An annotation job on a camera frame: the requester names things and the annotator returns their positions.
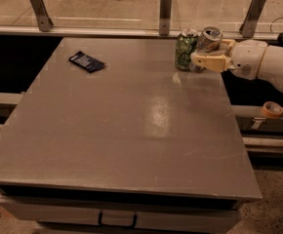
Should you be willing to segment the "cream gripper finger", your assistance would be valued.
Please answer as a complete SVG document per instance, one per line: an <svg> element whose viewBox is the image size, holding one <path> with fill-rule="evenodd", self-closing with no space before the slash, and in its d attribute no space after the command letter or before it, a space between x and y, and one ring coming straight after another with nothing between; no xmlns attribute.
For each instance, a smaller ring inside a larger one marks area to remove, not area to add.
<svg viewBox="0 0 283 234"><path fill-rule="evenodd" d="M231 58L226 55L206 55L205 53L192 53L191 61L198 66L213 70L216 72L224 72L231 66Z"/></svg>
<svg viewBox="0 0 283 234"><path fill-rule="evenodd" d="M231 49L235 46L236 41L233 39L222 39L220 49L225 55L228 55Z"/></svg>

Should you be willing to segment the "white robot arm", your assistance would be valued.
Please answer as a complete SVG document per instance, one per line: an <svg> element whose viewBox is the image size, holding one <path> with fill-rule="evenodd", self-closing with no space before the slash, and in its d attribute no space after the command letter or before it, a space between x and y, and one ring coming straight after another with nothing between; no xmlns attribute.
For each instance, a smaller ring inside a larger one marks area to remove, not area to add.
<svg viewBox="0 0 283 234"><path fill-rule="evenodd" d="M247 80L264 80L283 93L283 47L259 40L224 39L218 50L194 52L190 57L197 66L216 72L230 70Z"/></svg>

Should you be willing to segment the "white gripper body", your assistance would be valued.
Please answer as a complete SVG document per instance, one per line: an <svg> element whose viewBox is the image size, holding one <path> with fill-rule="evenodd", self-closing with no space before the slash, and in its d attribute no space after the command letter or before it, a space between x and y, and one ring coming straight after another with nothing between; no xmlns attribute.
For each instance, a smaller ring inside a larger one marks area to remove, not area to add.
<svg viewBox="0 0 283 234"><path fill-rule="evenodd" d="M267 43L257 40L245 40L236 43L229 52L233 65L233 68L230 69L231 73L236 77L247 80L256 79L267 47Z"/></svg>

